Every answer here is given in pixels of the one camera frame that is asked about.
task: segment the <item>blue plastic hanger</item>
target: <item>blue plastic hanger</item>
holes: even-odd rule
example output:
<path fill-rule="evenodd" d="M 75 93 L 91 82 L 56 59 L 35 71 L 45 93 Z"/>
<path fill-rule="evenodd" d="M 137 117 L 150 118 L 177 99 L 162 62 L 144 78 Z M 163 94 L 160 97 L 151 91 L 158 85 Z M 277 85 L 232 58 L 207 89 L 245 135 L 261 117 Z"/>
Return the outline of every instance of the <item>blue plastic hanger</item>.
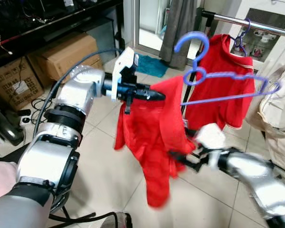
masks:
<path fill-rule="evenodd" d="M 196 86 L 196 85 L 202 83 L 203 81 L 205 81 L 207 78 L 216 78 L 216 77 L 231 77 L 232 79 L 235 79 L 235 80 L 245 80 L 248 78 L 253 78 L 256 80 L 263 81 L 263 84 L 261 86 L 260 91 L 253 93 L 253 94 L 232 95 L 232 96 L 226 96 L 226 97 L 211 98 L 211 99 L 206 99 L 206 100 L 190 101 L 190 102 L 182 103 L 181 105 L 193 105 L 193 104 L 195 105 L 195 104 L 202 104 L 202 103 L 209 103 L 209 102 L 216 102 L 216 101 L 226 101 L 226 100 L 232 100 L 232 99 L 238 99 L 238 98 L 244 98 L 244 97 L 269 95 L 269 94 L 273 94 L 273 93 L 277 92 L 280 89 L 280 87 L 281 87 L 280 84 L 278 82 L 275 82 L 274 83 L 274 85 L 275 85 L 274 90 L 264 92 L 264 90 L 268 84 L 268 80 L 264 77 L 256 76 L 253 74 L 237 75 L 235 72 L 219 72 L 219 73 L 207 74 L 207 72 L 204 68 L 198 66 L 198 62 L 204 58 L 204 56 L 206 55 L 206 53 L 209 50 L 209 40 L 204 33 L 202 33 L 202 32 L 189 32 L 189 33 L 185 34 L 184 36 L 182 36 L 180 38 L 180 40 L 175 45 L 174 51 L 179 52 L 181 46 L 186 41 L 190 41 L 192 39 L 201 40 L 204 44 L 204 49 L 203 49 L 202 53 L 193 60 L 192 69 L 190 69 L 184 75 L 183 81 L 185 84 L 187 84 L 189 86 L 193 86 L 193 85 Z M 193 72 L 200 72 L 202 74 L 202 78 L 198 81 L 195 81 L 195 82 L 189 82 L 187 80 L 187 77 L 188 77 L 188 75 L 190 75 Z"/>
<path fill-rule="evenodd" d="M 247 52 L 246 52 L 245 48 L 243 47 L 243 37 L 246 33 L 248 33 L 248 31 L 250 30 L 250 27 L 251 27 L 250 19 L 247 18 L 246 20 L 249 22 L 248 28 L 245 31 L 242 31 L 241 34 L 238 37 L 236 37 L 235 39 L 230 36 L 230 38 L 234 40 L 234 46 L 236 48 L 238 48 L 238 47 L 241 48 L 244 52 L 245 57 L 247 56 Z"/>

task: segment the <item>wire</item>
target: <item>wire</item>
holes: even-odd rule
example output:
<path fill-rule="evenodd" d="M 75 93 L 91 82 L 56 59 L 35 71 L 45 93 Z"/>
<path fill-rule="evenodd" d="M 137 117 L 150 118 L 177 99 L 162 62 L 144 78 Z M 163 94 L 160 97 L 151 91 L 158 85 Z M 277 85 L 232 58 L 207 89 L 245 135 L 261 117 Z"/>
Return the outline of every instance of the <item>wire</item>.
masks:
<path fill-rule="evenodd" d="M 23 56 L 21 57 L 21 60 L 20 60 L 20 63 L 19 63 L 19 68 L 20 68 L 20 70 L 19 70 L 19 84 L 18 84 L 18 87 L 13 92 L 13 94 L 10 96 L 9 104 L 10 104 L 12 98 L 16 95 L 16 91 L 20 88 L 20 85 L 21 85 L 22 60 L 23 60 Z"/>
<path fill-rule="evenodd" d="M 68 219 L 71 218 L 70 215 L 68 214 L 68 211 L 67 211 L 65 206 L 62 207 L 62 211 L 63 211 L 64 215 L 66 216 L 66 218 L 68 218 Z"/>
<path fill-rule="evenodd" d="M 50 214 L 49 215 L 49 218 L 52 219 L 52 220 L 56 220 L 56 221 L 59 221 L 59 222 L 66 222 L 66 223 L 85 223 L 85 222 L 94 222 L 94 221 L 98 221 L 98 220 L 101 220 L 101 219 L 104 219 L 106 217 L 109 217 L 113 215 L 114 216 L 114 219 L 115 219 L 115 228 L 118 228 L 118 217 L 117 217 L 117 214 L 115 212 L 109 212 L 107 214 L 104 214 L 104 215 L 101 215 L 101 216 L 97 216 L 97 217 L 94 217 L 94 218 L 76 218 L 76 219 L 73 219 L 73 218 L 64 218 L 64 217 L 60 217 L 60 216 L 56 216 L 56 215 L 52 215 Z"/>
<path fill-rule="evenodd" d="M 121 52 L 120 49 L 118 48 L 112 48 L 112 49 L 108 49 L 108 50 L 103 50 L 103 51 L 97 51 L 97 52 L 94 52 L 94 53 L 91 53 L 85 57 L 83 57 L 80 61 L 78 61 L 77 63 L 75 63 L 71 68 L 68 69 L 68 71 L 55 83 L 55 85 L 52 87 L 51 91 L 49 92 L 49 94 L 47 95 L 47 98 L 45 99 L 41 109 L 40 109 L 40 113 L 38 115 L 38 118 L 36 120 L 36 125 L 35 125 L 35 129 L 34 129 L 34 134 L 33 134 L 33 137 L 36 136 L 36 133 L 37 133 L 37 130 L 38 130 L 38 127 L 39 127 L 39 124 L 40 124 L 40 121 L 41 121 L 41 117 L 42 117 L 42 114 L 44 113 L 45 109 L 46 109 L 46 106 L 47 104 L 49 103 L 49 101 L 51 100 L 51 98 L 53 97 L 53 94 L 55 93 L 55 91 L 58 89 L 59 85 L 61 84 L 61 82 L 68 76 L 69 73 L 71 73 L 71 71 L 76 67 L 78 66 L 79 64 L 83 63 L 84 61 L 86 61 L 88 58 L 94 56 L 94 55 L 98 55 L 98 54 L 101 54 L 101 53 L 104 53 L 104 52 Z"/>
<path fill-rule="evenodd" d="M 37 118 L 34 118 L 36 115 L 36 113 L 39 113 L 41 108 L 38 108 L 37 107 L 37 104 L 41 103 L 41 102 L 45 102 L 45 99 L 43 98 L 36 98 L 34 100 L 32 100 L 30 102 L 30 104 L 32 105 L 32 107 L 35 109 L 35 111 L 32 113 L 31 115 L 31 118 L 30 118 L 30 121 L 33 125 L 36 125 L 36 121 L 37 121 Z M 53 104 L 52 102 L 52 99 L 50 99 L 48 105 L 46 106 L 45 110 L 47 110 L 51 105 Z M 44 123 L 47 119 L 45 118 L 44 120 L 40 121 L 40 123 Z"/>
<path fill-rule="evenodd" d="M 54 18 L 52 18 L 52 19 L 42 19 L 42 18 L 40 18 L 38 16 L 35 16 L 33 14 L 32 15 L 27 14 L 26 11 L 25 11 L 25 5 L 24 5 L 25 3 L 29 5 L 31 10 L 36 10 L 36 9 L 34 7 L 32 7 L 32 5 L 30 4 L 29 1 L 25 2 L 24 0 L 22 0 L 21 8 L 22 8 L 22 12 L 23 12 L 23 14 L 24 14 L 24 16 L 26 18 L 32 19 L 32 21 L 38 21 L 38 22 L 40 22 L 42 24 L 45 24 L 47 21 L 52 21 L 54 19 Z"/>
<path fill-rule="evenodd" d="M 85 216 L 82 216 L 82 217 L 79 217 L 80 219 L 89 219 L 91 217 L 95 217 L 96 216 L 96 213 L 93 212 L 91 214 L 88 214 L 88 215 L 85 215 Z M 49 227 L 49 228 L 64 228 L 64 227 L 68 227 L 70 225 L 74 224 L 74 222 L 64 222 L 64 223 L 61 223 L 59 225 L 55 225 L 55 226 L 52 226 L 52 227 Z"/>
<path fill-rule="evenodd" d="M 1 47 L 3 50 L 5 50 L 9 55 L 12 55 L 12 54 L 13 54 L 11 51 L 7 50 L 4 46 L 2 46 L 2 44 L 1 44 L 1 35 L 0 35 L 0 47 Z"/>

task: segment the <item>red shirt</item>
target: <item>red shirt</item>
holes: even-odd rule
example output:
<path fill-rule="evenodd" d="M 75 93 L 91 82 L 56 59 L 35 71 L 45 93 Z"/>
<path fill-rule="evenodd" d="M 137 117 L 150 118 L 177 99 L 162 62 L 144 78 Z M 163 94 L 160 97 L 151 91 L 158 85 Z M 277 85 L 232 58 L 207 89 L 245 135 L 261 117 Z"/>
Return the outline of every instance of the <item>red shirt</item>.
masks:
<path fill-rule="evenodd" d="M 184 169 L 169 154 L 169 150 L 190 153 L 194 144 L 184 130 L 181 116 L 182 77 L 151 86 L 166 95 L 164 101 L 134 99 L 129 115 L 120 108 L 115 149 L 125 144 L 139 161 L 147 183 L 147 200 L 152 207 L 161 207 L 169 198 L 169 176 L 177 177 Z"/>
<path fill-rule="evenodd" d="M 215 35 L 210 39 L 210 47 L 199 66 L 207 73 L 236 72 L 238 75 L 253 73 L 250 57 L 239 57 L 229 52 L 230 36 Z M 189 101 L 203 100 L 230 95 L 250 94 L 255 91 L 254 79 L 234 80 L 232 78 L 208 78 L 195 86 Z M 234 100 L 188 105 L 185 117 L 189 128 L 197 130 L 209 123 L 216 123 L 221 129 L 225 124 L 234 128 L 242 126 L 252 97 Z"/>

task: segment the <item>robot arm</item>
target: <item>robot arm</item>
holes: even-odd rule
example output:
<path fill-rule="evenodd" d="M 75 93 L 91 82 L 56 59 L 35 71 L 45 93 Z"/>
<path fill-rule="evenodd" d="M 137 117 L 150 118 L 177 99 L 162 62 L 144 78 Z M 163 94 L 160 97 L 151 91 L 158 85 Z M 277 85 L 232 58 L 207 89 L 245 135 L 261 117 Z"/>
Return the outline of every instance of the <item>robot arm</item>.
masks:
<path fill-rule="evenodd" d="M 236 148 L 223 149 L 225 136 L 215 123 L 202 127 L 195 139 L 202 148 L 198 163 L 177 152 L 172 152 L 172 156 L 197 172 L 203 164 L 208 164 L 238 179 L 248 187 L 268 226 L 285 228 L 285 184 L 275 177 L 272 163 Z"/>
<path fill-rule="evenodd" d="M 85 119 L 93 100 L 112 95 L 127 102 L 133 98 L 163 100 L 165 96 L 136 83 L 135 56 L 127 49 L 118 59 L 120 77 L 90 66 L 77 66 L 61 89 L 54 109 L 47 110 L 33 141 L 23 153 L 17 169 L 17 184 L 0 198 L 0 228 L 44 228 L 49 213 L 64 206 L 75 177 Z"/>

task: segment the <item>black cable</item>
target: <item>black cable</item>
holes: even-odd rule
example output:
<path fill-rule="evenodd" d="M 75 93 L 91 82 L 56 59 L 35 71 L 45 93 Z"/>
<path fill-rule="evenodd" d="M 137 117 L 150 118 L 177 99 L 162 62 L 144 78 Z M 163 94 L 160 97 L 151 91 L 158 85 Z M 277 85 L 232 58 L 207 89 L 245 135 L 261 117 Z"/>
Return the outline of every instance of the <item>black cable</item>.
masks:
<path fill-rule="evenodd" d="M 30 121 L 31 121 L 31 123 L 33 124 L 33 125 L 36 125 L 36 121 L 37 121 L 37 118 L 35 118 L 35 114 L 36 113 L 39 113 L 40 112 L 40 110 L 41 110 L 41 108 L 38 108 L 36 105 L 37 104 L 39 104 L 39 103 L 41 103 L 41 102 L 45 102 L 45 99 L 43 99 L 43 98 L 36 98 L 36 99 L 34 99 L 34 100 L 32 100 L 31 102 L 30 102 L 30 104 L 32 105 L 32 107 L 35 109 L 35 111 L 32 113 L 32 115 L 31 115 L 31 118 L 30 118 Z M 48 105 L 47 105 L 47 107 L 45 108 L 45 110 L 47 110 L 51 105 L 52 105 L 52 99 L 49 101 L 49 103 L 48 103 Z M 42 120 L 42 121 L 40 121 L 40 123 L 44 123 L 45 121 L 46 121 L 47 119 L 45 118 L 44 120 Z"/>
<path fill-rule="evenodd" d="M 26 4 L 26 5 L 29 5 L 30 10 L 32 10 L 32 11 L 36 10 L 36 9 L 30 4 L 29 1 L 24 1 L 24 0 L 23 0 L 22 3 L 21 3 L 21 8 L 22 8 L 22 12 L 23 12 L 24 16 L 26 16 L 27 18 L 39 18 L 39 17 L 35 17 L 35 16 L 33 16 L 33 15 L 27 14 L 26 11 L 25 11 L 25 7 L 26 7 L 25 4 Z"/>
<path fill-rule="evenodd" d="M 22 12 L 23 12 L 23 14 L 24 14 L 24 16 L 25 16 L 26 18 L 35 19 L 35 21 L 40 22 L 40 23 L 43 23 L 42 21 L 46 22 L 46 20 L 43 20 L 43 19 L 40 18 L 40 17 L 34 16 L 34 15 L 31 15 L 31 16 L 30 16 L 29 14 L 27 14 L 27 13 L 25 12 L 23 6 L 22 6 Z"/>
<path fill-rule="evenodd" d="M 56 216 L 56 215 L 52 215 L 50 214 L 49 215 L 49 218 L 52 219 L 52 220 L 56 220 L 56 221 L 59 221 L 59 222 L 66 222 L 66 223 L 70 223 L 70 222 L 73 222 L 73 223 L 85 223 L 85 222 L 94 222 L 94 221 L 98 221 L 98 220 L 101 220 L 101 219 L 104 219 L 106 217 L 109 217 L 113 215 L 114 216 L 114 219 L 115 219 L 115 228 L 118 228 L 118 217 L 117 217 L 117 214 L 115 212 L 109 212 L 107 214 L 104 214 L 104 215 L 101 215 L 101 216 L 97 216 L 97 217 L 94 217 L 94 218 L 77 218 L 77 219 L 72 219 L 72 218 L 64 218 L 64 217 L 60 217 L 60 216 Z"/>
<path fill-rule="evenodd" d="M 66 216 L 66 218 L 68 218 L 68 219 L 71 218 L 70 215 L 68 214 L 67 209 L 66 209 L 65 206 L 62 207 L 62 211 L 63 211 L 64 215 Z"/>
<path fill-rule="evenodd" d="M 95 216 L 96 216 L 96 213 L 93 212 L 91 214 L 79 217 L 79 219 L 86 219 L 86 218 L 89 219 L 89 218 L 95 217 Z M 68 226 L 70 226 L 72 224 L 74 224 L 74 222 L 65 222 L 65 223 L 62 223 L 62 224 L 59 224 L 59 225 L 55 225 L 55 226 L 52 226 L 52 227 L 49 227 L 49 228 L 64 228 L 64 227 L 68 227 Z"/>
<path fill-rule="evenodd" d="M 68 69 L 68 71 L 55 83 L 55 85 L 52 87 L 51 91 L 49 92 L 47 98 L 44 101 L 44 104 L 42 105 L 41 109 L 40 109 L 40 113 L 38 115 L 37 121 L 36 121 L 36 125 L 35 125 L 35 129 L 34 129 L 34 134 L 33 137 L 36 136 L 40 121 L 41 121 L 41 117 L 42 114 L 44 113 L 47 104 L 49 103 L 49 101 L 51 100 L 51 98 L 53 97 L 53 94 L 56 92 L 56 90 L 58 89 L 59 85 L 61 84 L 61 82 L 68 76 L 68 74 L 79 64 L 83 63 L 84 61 L 86 61 L 88 58 L 94 56 L 94 55 L 98 55 L 104 52 L 121 52 L 121 50 L 117 49 L 117 48 L 112 48 L 112 49 L 108 49 L 108 50 L 103 50 L 103 51 L 97 51 L 94 53 L 91 53 L 85 57 L 83 57 L 80 61 L 78 61 L 77 63 L 75 63 L 70 69 Z"/>

